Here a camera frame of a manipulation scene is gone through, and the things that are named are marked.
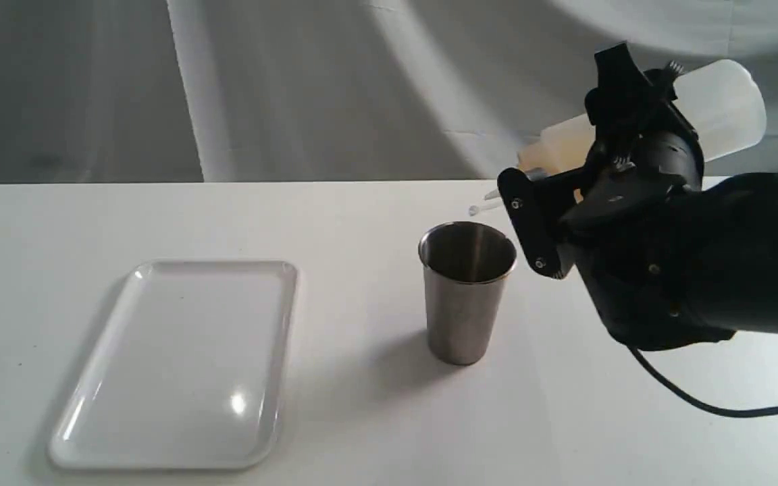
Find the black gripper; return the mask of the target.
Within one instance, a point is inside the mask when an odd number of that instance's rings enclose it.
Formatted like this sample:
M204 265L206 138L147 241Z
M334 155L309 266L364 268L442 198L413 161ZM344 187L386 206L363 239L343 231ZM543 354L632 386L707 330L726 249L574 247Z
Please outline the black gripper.
M594 61L597 83L584 99L594 142L584 165L534 179L506 168L497 177L527 264L550 279L565 279L575 267L582 280L592 280L573 234L593 233L701 189L700 138L675 105L682 65L671 61L643 71L627 43L597 52Z

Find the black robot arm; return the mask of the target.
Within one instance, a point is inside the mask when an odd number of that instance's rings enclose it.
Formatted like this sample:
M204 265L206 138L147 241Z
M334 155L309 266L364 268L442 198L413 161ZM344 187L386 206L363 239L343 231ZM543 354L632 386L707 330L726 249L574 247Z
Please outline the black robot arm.
M778 173L704 190L700 133L674 105L682 66L642 71L626 43L594 58L581 166L497 179L532 270L577 268L608 334L638 350L778 334Z

